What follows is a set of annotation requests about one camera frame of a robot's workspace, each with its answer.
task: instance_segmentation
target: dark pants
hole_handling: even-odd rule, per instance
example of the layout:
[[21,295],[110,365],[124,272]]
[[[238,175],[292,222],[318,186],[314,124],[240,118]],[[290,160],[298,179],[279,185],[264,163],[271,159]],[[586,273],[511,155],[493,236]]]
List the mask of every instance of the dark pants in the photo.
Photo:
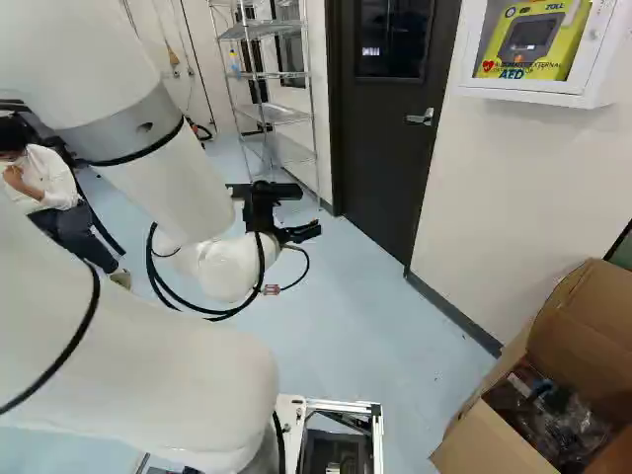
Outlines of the dark pants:
[[29,214],[29,219],[64,249],[101,267],[106,274],[111,274],[119,267],[119,262],[90,231],[92,211],[84,200],[68,210],[33,212]]

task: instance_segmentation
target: door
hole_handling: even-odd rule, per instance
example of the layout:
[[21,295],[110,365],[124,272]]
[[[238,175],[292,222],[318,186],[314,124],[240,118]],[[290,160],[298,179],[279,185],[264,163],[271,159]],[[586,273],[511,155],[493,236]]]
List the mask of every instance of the door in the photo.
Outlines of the door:
[[337,210],[408,265],[460,0],[346,0],[328,8],[339,9],[328,12]]

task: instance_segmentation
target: door frame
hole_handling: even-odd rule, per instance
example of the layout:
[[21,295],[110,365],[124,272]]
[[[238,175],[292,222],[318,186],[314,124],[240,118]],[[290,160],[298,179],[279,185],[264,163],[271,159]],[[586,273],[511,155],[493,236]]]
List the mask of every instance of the door frame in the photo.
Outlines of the door frame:
[[[331,172],[332,172],[332,195],[333,195],[333,214],[335,216],[341,216],[344,214],[344,135],[343,135],[343,99],[342,94],[336,94],[342,90],[343,83],[343,68],[342,68],[342,49],[340,48],[341,31],[342,31],[342,3],[340,0],[325,0],[325,39],[327,47],[327,89],[329,97],[329,130],[330,130],[330,149],[331,149]],[[443,102],[445,100],[445,91],[447,89],[447,79],[451,64],[451,58],[454,53],[454,45],[456,43],[456,31],[458,28],[458,22],[461,14],[462,0],[458,0],[458,14],[450,19],[450,27],[453,29],[452,42],[449,45],[449,50],[446,51],[446,55],[450,58],[446,61],[442,68],[438,71],[445,77],[444,87],[442,91],[442,97],[438,104],[434,106],[434,139],[430,146],[431,163],[433,160],[433,154],[435,152],[436,134],[438,132],[438,125],[443,109]],[[432,35],[429,39],[428,52],[432,49]],[[389,81],[397,81],[397,78],[389,79]],[[419,222],[422,213],[422,205],[424,203],[425,192],[421,193],[416,199],[416,216],[414,217],[414,223],[411,228],[413,246],[410,249],[409,255],[404,264],[404,276],[408,274],[410,270],[411,261],[413,259],[413,251],[415,248],[414,242],[417,232],[419,230]]]

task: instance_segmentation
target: red label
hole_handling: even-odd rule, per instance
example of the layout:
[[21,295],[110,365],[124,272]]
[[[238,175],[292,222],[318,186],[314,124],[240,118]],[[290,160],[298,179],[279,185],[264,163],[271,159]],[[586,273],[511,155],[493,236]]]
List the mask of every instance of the red label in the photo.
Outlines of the red label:
[[264,296],[277,296],[280,293],[280,286],[277,284],[267,284],[262,291]]

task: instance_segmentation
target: shoe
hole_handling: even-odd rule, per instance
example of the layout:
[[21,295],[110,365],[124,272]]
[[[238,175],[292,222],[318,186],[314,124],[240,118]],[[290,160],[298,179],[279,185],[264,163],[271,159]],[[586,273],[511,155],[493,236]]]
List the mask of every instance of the shoe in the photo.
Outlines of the shoe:
[[114,272],[110,275],[110,280],[126,290],[131,290],[131,273],[128,270]]

